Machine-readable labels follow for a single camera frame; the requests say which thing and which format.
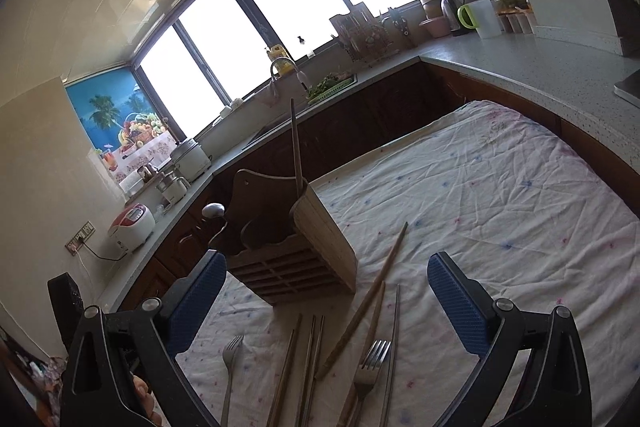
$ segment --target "metal fork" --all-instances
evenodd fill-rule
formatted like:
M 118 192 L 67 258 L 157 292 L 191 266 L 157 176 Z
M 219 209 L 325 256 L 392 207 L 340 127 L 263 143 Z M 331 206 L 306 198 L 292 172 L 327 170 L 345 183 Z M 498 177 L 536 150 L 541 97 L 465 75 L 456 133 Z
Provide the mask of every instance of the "metal fork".
M 231 380 L 233 378 L 233 365 L 234 358 L 238 352 L 238 347 L 242 343 L 244 335 L 238 335 L 234 339 L 226 344 L 225 349 L 222 351 L 222 360 L 226 365 L 226 372 L 228 373 L 228 382 L 226 383 L 225 404 L 222 406 L 222 420 L 220 422 L 221 427 L 226 427 L 226 423 L 229 419 L 229 402 L 231 401 Z
M 356 388 L 358 395 L 358 403 L 351 416 L 349 427 L 356 427 L 360 421 L 360 413 L 362 412 L 362 404 L 365 397 L 373 389 L 376 384 L 380 368 L 385 361 L 386 354 L 391 346 L 390 341 L 375 341 L 371 344 L 371 348 L 367 352 L 367 356 L 364 359 L 362 365 L 357 368 L 356 374 L 353 377 L 353 386 Z

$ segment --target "hand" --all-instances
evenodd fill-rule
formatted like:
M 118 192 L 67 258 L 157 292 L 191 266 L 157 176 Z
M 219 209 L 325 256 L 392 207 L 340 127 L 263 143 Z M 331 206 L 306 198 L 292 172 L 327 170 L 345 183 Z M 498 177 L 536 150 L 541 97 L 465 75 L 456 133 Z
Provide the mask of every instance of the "hand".
M 133 376 L 133 385 L 136 387 L 136 394 L 142 402 L 142 407 L 145 409 L 146 416 L 159 427 L 162 427 L 162 418 L 157 412 L 154 412 L 154 397 L 149 394 L 149 388 L 142 378 Z

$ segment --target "kitchen countertop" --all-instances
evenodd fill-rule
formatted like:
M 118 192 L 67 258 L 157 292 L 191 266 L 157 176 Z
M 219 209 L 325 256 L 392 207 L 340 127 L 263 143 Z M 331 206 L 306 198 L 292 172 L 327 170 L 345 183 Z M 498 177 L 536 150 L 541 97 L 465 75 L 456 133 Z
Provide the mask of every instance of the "kitchen countertop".
M 640 69 L 640 58 L 620 57 L 533 35 L 482 40 L 476 34 L 468 34 L 427 41 L 361 71 L 356 75 L 356 83 L 305 109 L 298 115 L 298 121 L 418 62 L 468 74 L 528 98 L 599 140 L 640 173 L 640 109 L 613 93 L 614 83 Z M 216 158 L 209 170 L 191 184 L 187 195 L 158 221 L 146 243 L 118 263 L 119 268 L 96 304 L 105 312 L 117 309 L 148 260 L 210 180 L 229 164 L 285 132 L 287 127 L 287 123 L 277 127 L 250 146 L 247 144 L 251 137 L 246 138 Z

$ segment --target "wooden chopstick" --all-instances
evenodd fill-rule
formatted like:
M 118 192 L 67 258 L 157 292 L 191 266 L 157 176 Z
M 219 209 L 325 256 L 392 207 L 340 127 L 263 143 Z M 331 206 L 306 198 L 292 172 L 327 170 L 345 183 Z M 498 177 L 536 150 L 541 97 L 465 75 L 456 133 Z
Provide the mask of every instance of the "wooden chopstick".
M 400 338 L 400 285 L 396 286 L 396 309 L 394 311 L 394 329 L 391 334 L 391 353 L 389 366 L 386 369 L 385 397 L 382 402 L 382 413 L 380 414 L 380 427 L 386 427 L 389 419 L 389 404 L 391 403 L 391 393 L 394 387 L 394 370 L 396 368 L 396 356 L 398 355 L 398 340 Z
M 400 234 L 396 239 L 396 243 L 394 247 L 391 249 L 391 252 L 389 252 L 389 255 L 386 257 L 385 264 L 383 265 L 382 269 L 380 270 L 380 272 L 374 279 L 373 283 L 371 284 L 371 287 L 369 288 L 369 291 L 367 292 L 367 294 L 364 296 L 364 299 L 360 303 L 359 308 L 353 314 L 353 317 L 351 317 L 351 322 L 349 322 L 349 325 L 347 325 L 346 329 L 344 330 L 344 333 L 340 337 L 340 340 L 335 344 L 335 347 L 331 351 L 331 353 L 329 353 L 329 356 L 326 357 L 326 360 L 322 364 L 322 367 L 318 369 L 318 372 L 316 373 L 316 380 L 322 380 L 322 378 L 324 378 L 326 374 L 329 372 L 329 370 L 333 367 L 335 361 L 338 360 L 338 357 L 340 356 L 342 350 L 349 343 L 351 336 L 353 335 L 355 330 L 358 328 L 358 325 L 360 324 L 360 321 L 364 317 L 365 313 L 367 313 L 367 309 L 369 309 L 369 305 L 371 304 L 373 297 L 376 296 L 378 288 L 380 288 L 380 284 L 385 279 L 386 274 L 389 272 L 389 269 L 391 268 L 391 265 L 394 259 L 396 258 L 396 254 L 398 254 L 398 250 L 400 250 L 400 243 L 402 243 L 402 238 L 404 237 L 404 233 L 406 232 L 406 227 L 408 226 L 409 224 L 407 222 L 404 222 L 404 225 L 402 226 L 402 230 L 400 231 Z
M 316 371 L 316 367 L 318 367 L 318 363 L 320 362 L 320 349 L 322 347 L 322 330 L 324 330 L 324 315 L 320 317 L 320 327 L 318 328 L 318 340 L 316 341 L 316 352 L 314 353 L 314 360 L 311 366 L 311 371 L 309 375 L 309 389 L 306 392 L 306 403 L 305 408 L 302 413 L 302 427 L 306 427 L 309 423 L 309 416 L 311 414 L 311 403 L 314 397 L 314 390 L 316 388 L 316 380 L 313 378 L 313 374 Z
M 271 408 L 269 409 L 269 416 L 267 418 L 267 427 L 277 427 L 278 422 L 280 421 L 280 413 L 282 412 L 284 397 L 287 394 L 291 366 L 293 365 L 293 359 L 296 354 L 296 344 L 298 343 L 298 336 L 300 334 L 300 322 L 302 322 L 302 314 L 298 314 L 296 327 L 293 328 L 291 335 L 289 336 L 287 354 L 284 357 L 284 363 L 282 364 L 280 380 L 278 381 L 276 392 L 273 394 L 273 401 L 271 402 Z
M 296 412 L 296 420 L 294 427 L 300 427 L 302 417 L 306 406 L 306 385 L 309 381 L 309 369 L 311 368 L 312 356 L 314 354 L 314 333 L 316 332 L 316 316 L 311 319 L 311 328 L 309 330 L 309 341 L 306 344 L 305 369 L 302 374 L 302 387 L 300 388 L 300 397 L 298 398 L 298 411 Z
M 296 121 L 296 108 L 293 104 L 293 98 L 290 101 L 291 104 L 291 138 L 293 140 L 293 168 L 296 172 L 296 190 L 298 191 L 298 197 L 302 196 L 302 161 L 300 160 L 300 140 L 298 139 L 298 122 Z
M 360 354 L 360 359 L 358 360 L 358 366 L 364 362 L 364 358 L 367 356 L 369 352 L 369 347 L 373 344 L 373 340 L 376 337 L 376 328 L 378 327 L 378 320 L 380 318 L 380 311 L 382 309 L 382 301 L 385 296 L 385 288 L 386 284 L 383 281 L 380 285 L 380 291 L 378 292 L 378 300 L 376 300 L 375 308 L 373 308 L 373 315 L 371 315 L 371 324 L 369 325 L 369 331 L 367 331 L 367 336 L 364 340 L 364 344 L 362 344 L 362 353 Z M 349 421 L 349 416 L 351 415 L 351 410 L 353 410 L 353 406 L 356 404 L 357 399 L 356 388 L 351 382 L 351 387 L 349 388 L 349 392 L 347 394 L 347 398 L 344 399 L 344 404 L 342 406 L 342 410 L 340 411 L 340 417 L 338 418 L 337 427 L 345 427 L 347 422 Z

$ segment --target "white rice cooker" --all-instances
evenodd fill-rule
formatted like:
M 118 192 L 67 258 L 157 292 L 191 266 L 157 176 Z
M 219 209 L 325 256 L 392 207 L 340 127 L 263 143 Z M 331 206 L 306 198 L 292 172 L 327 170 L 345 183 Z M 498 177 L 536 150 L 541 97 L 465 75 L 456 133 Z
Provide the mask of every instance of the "white rice cooker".
M 193 138 L 179 143 L 171 152 L 171 160 L 190 183 L 211 166 L 211 160 Z
M 130 253 L 146 241 L 155 226 L 156 220 L 151 210 L 137 203 L 125 208 L 115 218 L 107 234 L 113 237 L 122 253 Z

